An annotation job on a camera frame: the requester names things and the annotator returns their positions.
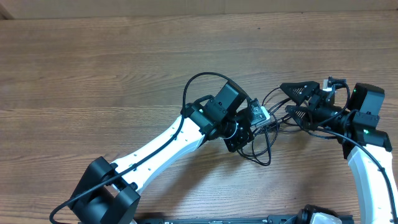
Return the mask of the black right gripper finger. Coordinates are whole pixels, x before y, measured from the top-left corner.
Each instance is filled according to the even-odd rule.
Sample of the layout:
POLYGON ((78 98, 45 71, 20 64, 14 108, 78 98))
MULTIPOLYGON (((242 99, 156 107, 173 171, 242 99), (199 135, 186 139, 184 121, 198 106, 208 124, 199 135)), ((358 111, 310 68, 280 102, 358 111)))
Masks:
POLYGON ((315 81, 282 83, 280 89, 297 105, 300 106, 305 100, 309 100, 320 84, 315 81))
POLYGON ((310 128, 309 110, 307 107, 288 105, 285 111, 300 128, 310 128))

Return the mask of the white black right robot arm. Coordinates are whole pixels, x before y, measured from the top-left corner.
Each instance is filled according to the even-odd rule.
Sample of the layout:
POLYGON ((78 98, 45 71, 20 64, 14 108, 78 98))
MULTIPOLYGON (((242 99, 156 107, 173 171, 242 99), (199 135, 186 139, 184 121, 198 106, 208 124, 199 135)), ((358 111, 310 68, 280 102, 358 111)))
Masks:
POLYGON ((286 112, 302 131, 323 132, 342 146, 353 173, 362 223, 397 223, 397 186, 392 170, 392 144, 377 129, 385 92, 345 79, 283 83, 280 89, 295 103, 286 112))

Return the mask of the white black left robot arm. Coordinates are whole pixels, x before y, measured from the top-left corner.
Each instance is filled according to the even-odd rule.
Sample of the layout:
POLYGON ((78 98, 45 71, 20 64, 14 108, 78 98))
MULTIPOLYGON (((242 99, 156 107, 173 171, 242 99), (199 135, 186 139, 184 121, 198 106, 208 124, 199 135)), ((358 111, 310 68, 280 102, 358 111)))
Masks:
POLYGON ((87 194, 69 209, 82 223, 133 223, 142 191, 168 166, 207 141, 237 135, 233 116, 245 99, 242 90, 227 82, 216 96, 186 105, 168 129, 137 151, 113 162, 95 159, 72 195, 87 194))

